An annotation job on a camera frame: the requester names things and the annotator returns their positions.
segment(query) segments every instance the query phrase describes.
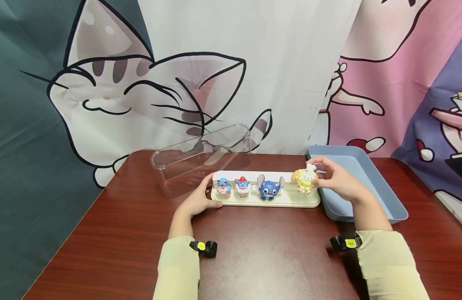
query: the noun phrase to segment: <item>toy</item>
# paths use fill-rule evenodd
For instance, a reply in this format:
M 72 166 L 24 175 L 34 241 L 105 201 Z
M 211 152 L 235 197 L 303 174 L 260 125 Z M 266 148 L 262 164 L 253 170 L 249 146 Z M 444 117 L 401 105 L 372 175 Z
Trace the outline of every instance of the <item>toy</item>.
M 265 180 L 264 175 L 258 176 L 258 191 L 261 195 L 261 199 L 266 201 L 272 201 L 278 192 L 284 187 L 284 177 L 279 177 L 279 184 L 272 182 L 271 180 Z
M 236 183 L 236 191 L 240 198 L 246 198 L 249 195 L 249 191 L 251 190 L 251 183 L 246 177 L 241 176 L 240 179 L 235 179 L 234 182 Z
M 217 181 L 218 186 L 216 187 L 216 190 L 218 190 L 218 193 L 220 193 L 222 198 L 229 199 L 231 195 L 231 184 L 224 177 Z
M 294 171 L 291 175 L 291 181 L 298 184 L 297 191 L 299 193 L 305 192 L 307 195 L 311 193 L 314 187 L 312 181 L 317 177 L 315 165 L 307 164 L 306 169 L 299 169 Z

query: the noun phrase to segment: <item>yellow sticker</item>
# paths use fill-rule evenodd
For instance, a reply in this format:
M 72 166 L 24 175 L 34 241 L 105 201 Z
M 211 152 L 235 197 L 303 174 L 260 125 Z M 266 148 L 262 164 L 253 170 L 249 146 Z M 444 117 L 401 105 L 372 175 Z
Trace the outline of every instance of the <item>yellow sticker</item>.
M 355 248 L 356 245 L 356 240 L 345 240 L 346 246 L 348 248 Z
M 202 241 L 198 242 L 198 249 L 204 251 L 206 249 L 206 244 Z

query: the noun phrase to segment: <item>clear plastic lid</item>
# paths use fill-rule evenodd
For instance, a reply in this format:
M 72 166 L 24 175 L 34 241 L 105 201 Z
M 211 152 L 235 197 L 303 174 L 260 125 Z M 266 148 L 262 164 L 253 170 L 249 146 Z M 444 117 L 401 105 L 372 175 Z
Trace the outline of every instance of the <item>clear plastic lid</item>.
M 249 165 L 251 133 L 235 124 L 163 148 L 151 155 L 156 180 L 167 198 L 196 189 L 207 174 Z

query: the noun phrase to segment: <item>dark teal backdrop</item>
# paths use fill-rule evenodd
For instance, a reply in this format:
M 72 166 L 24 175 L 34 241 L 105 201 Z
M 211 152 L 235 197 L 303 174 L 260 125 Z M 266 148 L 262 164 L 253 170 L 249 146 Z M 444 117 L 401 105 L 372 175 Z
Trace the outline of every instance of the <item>dark teal backdrop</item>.
M 136 0 L 108 0 L 145 38 Z M 19 299 L 98 196 L 46 96 L 80 0 L 0 0 L 0 300 Z

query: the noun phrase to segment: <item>beige sleeve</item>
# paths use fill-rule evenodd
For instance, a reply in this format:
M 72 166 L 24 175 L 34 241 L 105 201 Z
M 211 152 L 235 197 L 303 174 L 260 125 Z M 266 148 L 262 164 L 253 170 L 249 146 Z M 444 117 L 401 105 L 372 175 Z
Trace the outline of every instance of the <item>beige sleeve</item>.
M 192 237 L 172 237 L 161 249 L 153 300 L 197 300 L 199 256 Z
M 371 300 L 429 299 L 404 237 L 396 231 L 358 231 L 359 264 Z

